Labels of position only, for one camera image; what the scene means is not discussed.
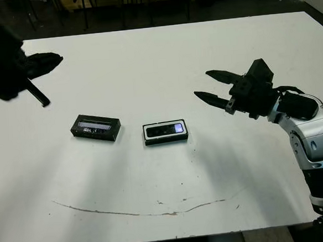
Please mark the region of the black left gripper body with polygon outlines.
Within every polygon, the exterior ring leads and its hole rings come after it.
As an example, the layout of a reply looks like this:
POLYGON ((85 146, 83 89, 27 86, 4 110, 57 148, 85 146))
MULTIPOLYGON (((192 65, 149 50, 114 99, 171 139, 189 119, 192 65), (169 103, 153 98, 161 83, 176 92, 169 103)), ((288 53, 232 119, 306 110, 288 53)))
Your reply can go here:
POLYGON ((0 99, 10 101, 21 91, 27 90, 43 107, 50 104, 50 99, 44 95, 31 81, 17 70, 6 69, 0 65, 0 99))

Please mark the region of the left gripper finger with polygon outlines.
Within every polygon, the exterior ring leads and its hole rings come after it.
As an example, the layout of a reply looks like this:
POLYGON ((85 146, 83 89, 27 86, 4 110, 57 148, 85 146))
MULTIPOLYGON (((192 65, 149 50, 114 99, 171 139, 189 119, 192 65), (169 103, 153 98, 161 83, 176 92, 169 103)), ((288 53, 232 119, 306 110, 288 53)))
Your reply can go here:
POLYGON ((35 67, 53 67, 60 64, 63 57, 54 52, 45 52, 29 55, 27 59, 35 67))
POLYGON ((56 68, 55 65, 35 66, 27 71, 27 75, 29 79, 35 79, 50 73, 54 68, 56 68))

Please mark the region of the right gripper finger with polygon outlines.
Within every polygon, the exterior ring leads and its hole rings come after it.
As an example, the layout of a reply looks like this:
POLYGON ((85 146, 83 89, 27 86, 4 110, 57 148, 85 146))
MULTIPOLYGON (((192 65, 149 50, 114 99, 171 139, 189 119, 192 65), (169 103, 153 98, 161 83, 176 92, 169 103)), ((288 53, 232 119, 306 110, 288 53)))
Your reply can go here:
POLYGON ((195 96, 199 97, 202 101, 206 102, 210 106, 214 106, 217 108, 226 108, 228 105, 228 100, 217 97, 215 94, 211 94, 208 92, 194 92, 195 96))
POLYGON ((241 75, 238 75, 236 73, 231 73, 229 71, 224 71, 224 70, 206 71, 205 74, 214 78, 218 82, 222 82, 225 84, 233 84, 233 85, 238 83, 243 78, 243 76, 241 75))

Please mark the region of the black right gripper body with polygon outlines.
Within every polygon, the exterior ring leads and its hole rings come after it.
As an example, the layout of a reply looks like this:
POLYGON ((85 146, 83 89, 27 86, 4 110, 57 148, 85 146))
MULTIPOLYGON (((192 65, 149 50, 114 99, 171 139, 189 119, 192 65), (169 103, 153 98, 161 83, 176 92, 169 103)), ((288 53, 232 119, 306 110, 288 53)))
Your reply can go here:
POLYGON ((262 75, 243 75, 233 81, 229 90, 231 96, 226 112, 248 113, 249 117, 266 117, 278 99, 278 91, 273 89, 273 73, 262 75))

